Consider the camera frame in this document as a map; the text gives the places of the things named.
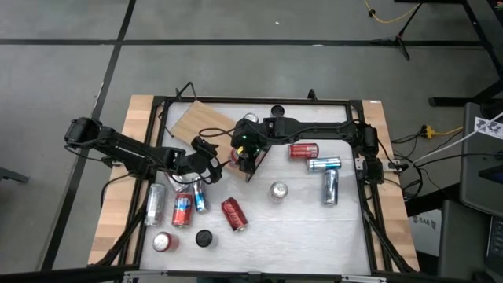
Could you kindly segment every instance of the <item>can lid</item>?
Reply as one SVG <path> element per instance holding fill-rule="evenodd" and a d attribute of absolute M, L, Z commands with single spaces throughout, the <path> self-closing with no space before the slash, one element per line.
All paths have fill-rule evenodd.
<path fill-rule="evenodd" d="M 168 233 L 165 232 L 159 232 L 154 237 L 154 241 L 152 242 L 154 250 L 158 252 L 166 251 L 167 249 L 169 249 L 170 245 L 171 245 L 171 237 Z"/>
<path fill-rule="evenodd" d="M 281 117 L 285 114 L 285 109 L 281 105 L 275 105 L 270 109 L 270 113 L 274 117 Z"/>
<path fill-rule="evenodd" d="M 274 195 L 276 195 L 277 197 L 286 197 L 286 195 L 288 194 L 288 187 L 281 181 L 274 182 L 271 186 L 271 189 L 273 190 Z"/>
<path fill-rule="evenodd" d="M 206 248 L 207 246 L 209 246 L 212 240 L 213 240 L 213 234 L 211 234 L 210 231 L 201 230 L 197 232 L 196 244 L 201 248 Z"/>

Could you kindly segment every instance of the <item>table leg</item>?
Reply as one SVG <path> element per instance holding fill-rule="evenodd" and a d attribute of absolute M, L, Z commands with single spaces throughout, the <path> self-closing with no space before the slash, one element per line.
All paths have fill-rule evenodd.
<path fill-rule="evenodd" d="M 469 102 L 480 104 L 482 102 L 489 101 L 492 97 L 503 92 L 503 79 L 499 79 L 496 83 L 493 83 L 485 90 L 482 90 L 479 94 L 472 98 L 460 98 L 460 97 L 430 97 L 428 102 L 430 106 L 436 107 L 464 107 L 465 104 Z"/>

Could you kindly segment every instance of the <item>printed sign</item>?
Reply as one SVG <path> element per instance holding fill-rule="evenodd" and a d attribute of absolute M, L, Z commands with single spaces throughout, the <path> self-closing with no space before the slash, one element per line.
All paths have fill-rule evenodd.
<path fill-rule="evenodd" d="M 479 131 L 481 134 L 487 134 L 491 137 L 503 139 L 503 124 L 498 122 L 490 122 L 488 119 L 475 117 L 475 130 L 480 129 L 484 125 L 487 126 Z"/>

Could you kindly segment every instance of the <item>wooden board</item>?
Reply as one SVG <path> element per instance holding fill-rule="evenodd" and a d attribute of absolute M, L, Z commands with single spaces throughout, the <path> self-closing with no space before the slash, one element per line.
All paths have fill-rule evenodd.
<path fill-rule="evenodd" d="M 213 108 L 194 101 L 190 105 L 180 120 L 171 128 L 170 132 L 176 137 L 190 145 L 192 140 L 199 135 L 199 131 L 205 128 L 216 127 L 223 130 L 230 130 L 236 126 L 236 121 L 216 112 Z M 205 134 L 217 134 L 218 131 L 208 131 Z M 230 151 L 233 149 L 230 146 L 230 136 L 227 134 L 220 135 L 214 138 L 204 138 L 211 144 L 219 145 L 217 148 L 217 158 L 219 160 L 228 160 Z M 237 167 L 225 166 L 227 171 L 246 179 L 246 174 L 239 171 Z"/>
<path fill-rule="evenodd" d="M 383 106 L 380 101 L 362 101 L 363 113 L 365 121 L 377 129 L 379 140 L 383 143 L 384 148 L 390 158 L 393 157 L 393 148 L 387 129 L 386 118 L 384 117 Z M 382 149 L 379 150 L 378 157 L 386 160 L 386 155 Z M 393 173 L 384 173 L 386 179 L 390 179 L 400 183 L 398 176 Z M 398 253 L 406 260 L 406 262 L 414 269 L 419 270 L 417 262 L 416 249 L 410 233 L 409 220 L 407 217 L 406 206 L 403 202 L 402 190 L 395 184 L 385 182 L 377 186 L 379 190 L 381 210 L 383 212 L 384 226 L 386 228 L 387 237 L 395 246 Z M 380 242 L 377 237 L 373 237 L 374 248 L 378 269 L 383 270 L 384 264 L 382 261 L 382 251 Z"/>
<path fill-rule="evenodd" d="M 150 109 L 152 107 L 151 95 L 134 95 L 130 100 L 130 107 L 127 112 L 124 122 L 123 134 L 135 138 L 143 142 L 145 131 L 149 121 Z M 384 118 L 384 110 L 380 101 L 363 101 L 365 113 L 365 121 L 372 124 L 377 129 L 379 139 L 388 151 L 391 158 L 392 148 L 387 129 L 386 119 Z M 235 126 L 235 123 L 228 123 L 227 127 L 222 126 L 222 129 L 230 129 Z M 159 130 L 159 124 L 156 123 L 153 131 L 153 141 Z M 380 150 L 379 158 L 385 159 L 384 151 Z M 112 170 L 111 178 L 126 174 L 121 167 Z M 385 178 L 399 182 L 398 177 L 392 173 L 385 173 Z M 94 237 L 93 247 L 91 248 L 89 263 L 95 263 L 101 259 L 105 253 L 113 246 L 116 239 L 120 236 L 126 226 L 127 212 L 129 211 L 130 202 L 133 193 L 134 179 L 125 178 L 116 183 L 112 183 L 105 196 L 105 203 L 101 210 L 100 219 L 96 234 Z M 409 222 L 403 203 L 402 191 L 396 185 L 384 183 L 379 185 L 379 194 L 381 206 L 383 210 L 384 223 L 386 233 L 398 252 L 405 258 L 407 263 L 419 270 L 416 251 L 410 233 Z M 130 251 L 134 250 L 136 245 L 135 235 L 132 236 L 130 243 Z M 376 260 L 378 269 L 383 270 L 382 251 L 380 250 L 379 241 L 374 237 L 374 248 L 376 250 Z M 127 257 L 127 263 L 131 263 L 130 254 Z"/>
<path fill-rule="evenodd" d="M 152 108 L 152 95 L 134 95 L 131 97 L 129 108 L 122 134 L 140 142 L 145 140 L 147 125 L 149 124 L 150 110 Z M 154 123 L 151 145 L 155 145 L 159 132 L 159 120 Z M 124 167 L 114 167 L 110 179 L 125 175 Z M 135 178 L 127 177 L 111 183 L 105 194 L 105 201 L 101 209 L 94 241 L 89 254 L 88 263 L 95 263 L 105 256 L 106 252 L 115 244 L 126 228 L 127 214 L 133 197 Z M 145 195 L 147 181 L 142 184 L 141 199 Z M 127 263 L 132 263 L 138 229 L 131 236 L 130 247 L 127 253 Z"/>

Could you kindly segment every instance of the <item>silver can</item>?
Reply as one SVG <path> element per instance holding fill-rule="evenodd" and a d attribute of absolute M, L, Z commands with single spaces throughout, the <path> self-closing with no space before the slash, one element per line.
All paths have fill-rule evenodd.
<path fill-rule="evenodd" d="M 174 190 L 175 193 L 183 193 L 188 188 L 190 188 L 190 184 L 180 184 L 178 182 L 186 182 L 186 180 L 182 176 L 172 175 L 171 177 L 166 175 L 167 180 L 170 183 L 170 187 Z"/>
<path fill-rule="evenodd" d="M 244 114 L 243 118 L 249 119 L 250 121 L 255 122 L 255 123 L 257 123 L 259 121 L 258 116 L 255 115 L 254 113 L 246 113 L 246 114 Z"/>
<path fill-rule="evenodd" d="M 323 204 L 337 205 L 339 190 L 339 172 L 335 169 L 325 171 L 325 188 L 323 189 Z"/>
<path fill-rule="evenodd" d="M 206 188 L 204 182 L 200 177 L 192 179 L 192 187 L 194 190 L 194 203 L 196 205 L 196 212 L 206 213 L 210 211 L 210 205 L 206 198 Z"/>
<path fill-rule="evenodd" d="M 288 194 L 288 187 L 284 182 L 281 181 L 274 182 L 269 190 L 270 199 L 278 203 L 282 202 L 287 194 Z"/>
<path fill-rule="evenodd" d="M 157 226 L 161 222 L 163 214 L 166 187 L 163 184 L 150 185 L 149 198 L 147 200 L 146 226 Z"/>
<path fill-rule="evenodd" d="M 317 158 L 306 160 L 306 167 L 309 172 L 323 171 L 330 169 L 340 169 L 342 163 L 340 157 Z"/>

